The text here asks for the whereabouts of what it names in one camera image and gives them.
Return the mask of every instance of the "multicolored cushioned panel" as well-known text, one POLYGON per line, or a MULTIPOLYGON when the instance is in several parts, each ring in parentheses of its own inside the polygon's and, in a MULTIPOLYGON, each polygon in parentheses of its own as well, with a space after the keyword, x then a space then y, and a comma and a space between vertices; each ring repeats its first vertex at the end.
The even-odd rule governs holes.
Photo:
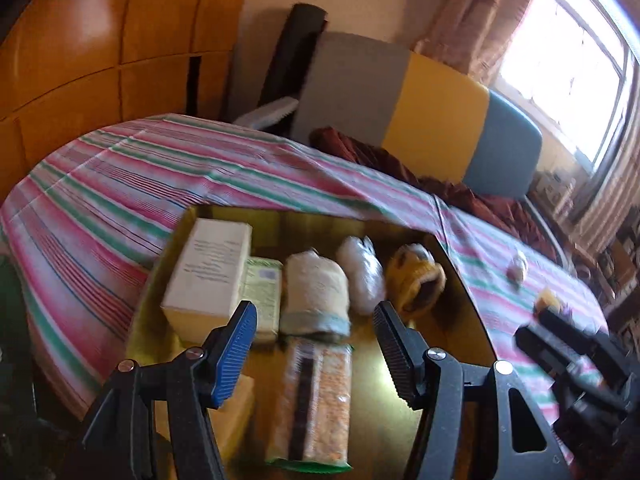
POLYGON ((292 138, 332 126, 382 146, 417 175, 522 196, 540 156, 535 124, 493 91, 402 46, 322 35, 292 138))

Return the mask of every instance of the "window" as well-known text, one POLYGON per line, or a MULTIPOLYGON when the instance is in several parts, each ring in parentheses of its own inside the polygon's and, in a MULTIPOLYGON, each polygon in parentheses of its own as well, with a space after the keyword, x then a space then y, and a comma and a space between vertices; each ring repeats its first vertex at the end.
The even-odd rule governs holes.
POLYGON ((495 89, 556 134, 592 173, 622 127, 631 62, 595 0, 532 0, 495 89))

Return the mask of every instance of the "screw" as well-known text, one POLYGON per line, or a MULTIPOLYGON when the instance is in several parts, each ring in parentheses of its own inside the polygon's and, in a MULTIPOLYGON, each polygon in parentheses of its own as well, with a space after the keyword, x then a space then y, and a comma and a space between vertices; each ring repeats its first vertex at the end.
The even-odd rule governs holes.
POLYGON ((447 356, 447 353, 442 348, 434 346, 433 348, 429 348, 427 350, 427 355, 429 356, 429 359, 433 359, 434 361, 442 361, 447 356))
POLYGON ((118 365, 118 371, 126 373, 132 371, 135 367, 136 364, 131 359, 124 359, 124 361, 120 361, 120 364, 118 365))
POLYGON ((513 372, 513 365, 508 361, 496 361, 495 371, 502 375, 509 375, 513 372))
POLYGON ((184 354, 187 356, 188 360, 195 361, 204 355, 204 350, 199 346, 192 346, 191 348, 187 348, 184 354))

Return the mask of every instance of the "open storage box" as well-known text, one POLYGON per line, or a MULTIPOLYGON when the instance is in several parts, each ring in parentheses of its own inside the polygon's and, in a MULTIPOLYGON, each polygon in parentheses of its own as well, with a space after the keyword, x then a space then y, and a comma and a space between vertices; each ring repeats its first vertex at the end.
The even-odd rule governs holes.
MULTIPOLYGON (((423 244, 447 275, 447 285, 434 308, 416 320, 430 346, 451 352, 459 361, 490 366, 495 353, 476 309, 446 252, 433 234, 383 221, 337 218, 280 210, 258 210, 217 205, 188 208, 178 222, 162 255, 149 275, 131 325, 127 357, 141 365, 165 362, 182 351, 182 343, 160 309, 162 298, 182 247, 197 218, 247 222, 253 227, 251 255, 275 258, 284 263, 290 254, 311 247, 321 256, 335 257, 345 237, 368 236, 386 267, 394 252, 404 244, 423 244)), ((401 478, 411 450, 420 413, 413 412, 396 394, 391 376, 376 341, 370 317, 351 315, 353 378, 349 463, 353 470, 344 478, 394 480, 401 478)), ((242 373, 255 380, 255 413, 244 436, 243 460, 229 462, 232 478, 290 478, 295 473, 264 464, 274 407, 284 369, 281 348, 252 349, 242 373)), ((221 449, 224 460, 232 448, 221 449)), ((460 460, 458 468, 466 469, 460 460)))

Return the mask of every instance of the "yellow block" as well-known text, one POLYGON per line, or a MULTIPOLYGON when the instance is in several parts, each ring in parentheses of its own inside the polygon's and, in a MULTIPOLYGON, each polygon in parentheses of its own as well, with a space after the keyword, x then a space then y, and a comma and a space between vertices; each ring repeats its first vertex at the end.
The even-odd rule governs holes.
POLYGON ((412 52, 382 147, 417 176, 460 182, 488 105, 480 83, 412 52))

